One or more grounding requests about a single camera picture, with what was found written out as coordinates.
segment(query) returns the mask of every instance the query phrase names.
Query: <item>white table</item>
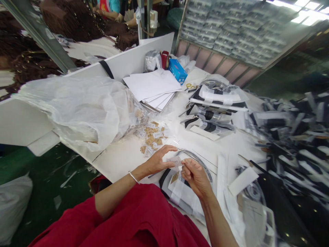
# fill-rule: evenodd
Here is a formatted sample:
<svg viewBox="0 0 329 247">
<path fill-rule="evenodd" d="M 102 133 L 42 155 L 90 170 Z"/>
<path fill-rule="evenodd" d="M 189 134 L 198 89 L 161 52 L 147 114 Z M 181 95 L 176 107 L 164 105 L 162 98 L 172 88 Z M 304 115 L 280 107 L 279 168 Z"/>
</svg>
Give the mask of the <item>white table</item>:
<svg viewBox="0 0 329 247">
<path fill-rule="evenodd" d="M 185 84 L 193 83 L 194 85 L 198 85 L 208 74 L 209 73 L 199 68 L 195 68 L 188 75 Z M 246 159 L 253 160 L 255 162 L 265 159 L 266 154 L 259 148 L 255 147 L 255 142 L 257 141 L 256 138 L 240 130 L 223 139 L 219 139 L 216 142 L 204 136 L 185 130 L 184 126 L 180 124 L 182 117 L 179 118 L 178 116 L 185 111 L 185 105 L 187 104 L 188 97 L 190 95 L 191 93 L 187 94 L 186 92 L 177 93 L 161 115 L 152 119 L 159 123 L 166 123 L 173 133 L 173 137 L 168 138 L 165 141 L 165 144 L 175 145 L 178 148 L 185 148 L 188 150 L 196 150 L 212 157 L 215 156 L 215 158 L 217 157 L 217 154 L 223 152 L 236 155 L 240 154 Z M 248 105 L 253 109 L 260 109 L 260 104 L 262 101 L 250 94 L 248 94 L 248 96 L 250 98 Z M 129 170 L 135 169 L 147 160 L 147 158 L 145 158 L 140 152 L 141 145 L 142 140 L 135 135 L 131 135 L 125 140 L 120 140 L 111 144 L 103 151 L 102 154 L 100 154 L 101 152 L 90 152 L 87 148 L 82 148 L 79 146 L 69 147 L 80 154 L 99 172 L 114 183 L 125 176 Z M 174 156 L 174 153 L 167 154 L 165 158 L 172 156 Z M 241 159 L 239 160 L 239 163 L 247 165 L 247 163 Z M 228 167 L 228 184 L 230 184 L 236 177 L 234 169 L 235 166 Z M 151 179 L 146 178 L 143 182 L 157 183 L 162 174 L 163 172 L 156 174 Z M 214 181 L 217 181 L 217 176 L 214 172 L 212 172 L 212 177 Z M 209 240 L 206 227 L 192 216 L 190 216 L 190 218 L 194 221 L 206 239 Z"/>
</svg>

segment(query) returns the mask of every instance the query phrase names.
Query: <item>red clothing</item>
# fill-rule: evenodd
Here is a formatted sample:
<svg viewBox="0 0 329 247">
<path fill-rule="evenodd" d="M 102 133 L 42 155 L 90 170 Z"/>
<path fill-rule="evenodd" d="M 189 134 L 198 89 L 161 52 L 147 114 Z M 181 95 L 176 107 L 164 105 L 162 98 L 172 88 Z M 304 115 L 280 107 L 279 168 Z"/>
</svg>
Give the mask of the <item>red clothing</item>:
<svg viewBox="0 0 329 247">
<path fill-rule="evenodd" d="M 66 210 L 29 247 L 209 246 L 195 224 L 155 185 L 136 185 L 103 221 L 94 197 Z"/>
</svg>

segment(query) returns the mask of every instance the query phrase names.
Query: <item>person's left hand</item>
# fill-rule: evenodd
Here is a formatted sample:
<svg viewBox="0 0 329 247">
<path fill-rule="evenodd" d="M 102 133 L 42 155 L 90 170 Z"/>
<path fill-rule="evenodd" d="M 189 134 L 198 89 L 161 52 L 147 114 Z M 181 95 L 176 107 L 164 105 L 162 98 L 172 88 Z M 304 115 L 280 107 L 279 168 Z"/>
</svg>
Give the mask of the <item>person's left hand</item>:
<svg viewBox="0 0 329 247">
<path fill-rule="evenodd" d="M 175 166 L 173 162 L 163 162 L 163 156 L 169 151 L 178 151 L 175 146 L 164 145 L 158 151 L 156 151 L 151 158 L 141 165 L 145 172 L 145 176 L 158 173 L 164 169 L 172 168 Z"/>
</svg>

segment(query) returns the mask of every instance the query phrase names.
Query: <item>green floor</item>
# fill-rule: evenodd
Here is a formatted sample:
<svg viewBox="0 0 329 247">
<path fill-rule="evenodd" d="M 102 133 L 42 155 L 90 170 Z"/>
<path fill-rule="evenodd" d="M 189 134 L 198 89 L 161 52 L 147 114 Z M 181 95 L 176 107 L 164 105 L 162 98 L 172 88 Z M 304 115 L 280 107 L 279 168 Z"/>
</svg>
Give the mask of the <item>green floor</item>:
<svg viewBox="0 0 329 247">
<path fill-rule="evenodd" d="M 75 174 L 64 188 L 60 188 L 67 180 L 63 174 L 63 165 L 73 154 L 74 152 L 63 144 L 52 148 L 41 157 L 35 157 L 26 147 L 6 146 L 5 155 L 0 159 L 0 184 L 27 172 L 33 181 L 30 202 L 10 246 L 27 246 L 51 223 L 58 220 L 66 209 L 92 196 L 88 182 L 97 174 L 86 169 L 89 164 L 82 157 L 71 163 L 67 175 L 76 170 L 82 171 Z M 58 195 L 62 202 L 56 210 L 54 197 Z"/>
</svg>

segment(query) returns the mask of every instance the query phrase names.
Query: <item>hand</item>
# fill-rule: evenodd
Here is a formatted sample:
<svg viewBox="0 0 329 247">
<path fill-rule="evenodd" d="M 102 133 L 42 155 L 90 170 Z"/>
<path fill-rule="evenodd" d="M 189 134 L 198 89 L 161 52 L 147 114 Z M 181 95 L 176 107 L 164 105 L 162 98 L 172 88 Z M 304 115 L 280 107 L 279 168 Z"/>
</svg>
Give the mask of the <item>hand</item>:
<svg viewBox="0 0 329 247">
<path fill-rule="evenodd" d="M 198 198 L 202 199 L 213 194 L 211 184 L 202 165 L 191 158 L 184 159 L 182 164 L 184 165 L 181 172 L 182 178 L 188 181 Z"/>
<path fill-rule="evenodd" d="M 96 12 L 100 15 L 104 15 L 104 10 L 97 9 Z"/>
<path fill-rule="evenodd" d="M 169 151 L 178 151 L 178 149 L 171 145 L 164 145 L 162 148 L 156 151 L 151 156 L 151 158 L 140 165 L 140 167 L 143 169 L 145 177 L 175 166 L 175 163 L 173 162 L 163 162 L 162 160 L 163 156 Z"/>
</svg>

